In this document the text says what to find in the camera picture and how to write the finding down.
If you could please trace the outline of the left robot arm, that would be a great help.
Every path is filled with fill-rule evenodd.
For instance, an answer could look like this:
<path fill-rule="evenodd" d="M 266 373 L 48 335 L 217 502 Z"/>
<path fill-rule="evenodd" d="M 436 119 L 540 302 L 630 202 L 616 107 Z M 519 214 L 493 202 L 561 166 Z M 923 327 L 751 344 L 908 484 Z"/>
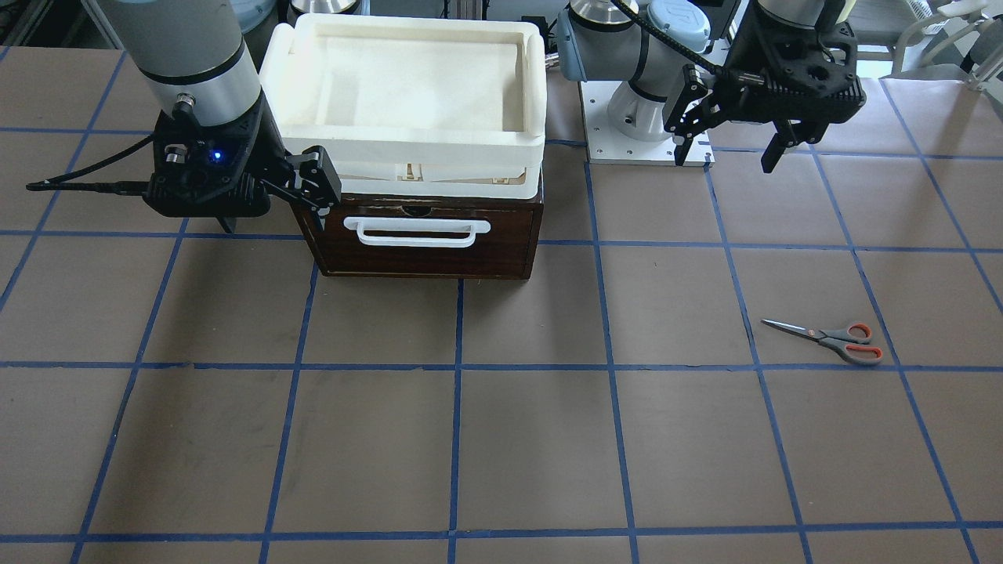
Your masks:
<path fill-rule="evenodd" d="M 695 139 L 725 121 L 771 124 L 762 170 L 785 150 L 823 139 L 866 103 L 856 74 L 850 1 L 752 1 L 723 64 L 706 60 L 712 33 L 689 1 L 572 1 L 556 25 L 563 76 L 619 85 L 608 115 L 642 142 Z"/>

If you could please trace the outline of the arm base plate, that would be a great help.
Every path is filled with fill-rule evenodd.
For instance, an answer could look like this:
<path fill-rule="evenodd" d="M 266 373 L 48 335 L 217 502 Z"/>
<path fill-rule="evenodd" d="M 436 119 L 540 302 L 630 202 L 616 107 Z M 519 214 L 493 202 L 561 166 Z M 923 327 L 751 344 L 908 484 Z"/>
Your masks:
<path fill-rule="evenodd" d="M 581 106 L 588 156 L 599 164 L 675 164 L 679 149 L 664 131 L 665 104 L 639 96 L 626 81 L 583 81 Z"/>

